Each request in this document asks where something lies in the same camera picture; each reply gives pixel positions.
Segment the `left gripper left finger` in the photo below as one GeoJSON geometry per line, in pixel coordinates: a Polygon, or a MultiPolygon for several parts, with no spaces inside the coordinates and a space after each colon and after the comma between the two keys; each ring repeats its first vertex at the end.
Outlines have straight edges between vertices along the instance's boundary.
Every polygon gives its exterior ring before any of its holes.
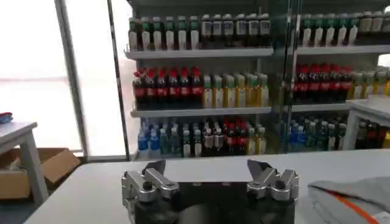
{"type": "Polygon", "coordinates": [[[163,159],[147,163],[141,172],[125,171],[121,177],[122,204],[128,208],[134,200],[152,203],[157,197],[165,200],[176,197],[180,185],[164,176],[165,166],[163,159]]]}

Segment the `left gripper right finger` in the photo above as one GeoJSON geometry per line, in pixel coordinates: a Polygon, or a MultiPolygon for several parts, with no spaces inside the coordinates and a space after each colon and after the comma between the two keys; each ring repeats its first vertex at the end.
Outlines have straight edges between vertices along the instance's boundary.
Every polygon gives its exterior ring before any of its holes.
{"type": "Polygon", "coordinates": [[[271,197],[275,201],[297,201],[299,197],[299,175],[295,170],[285,169],[280,173],[266,162],[247,160],[253,178],[246,190],[256,199],[271,197]]]}

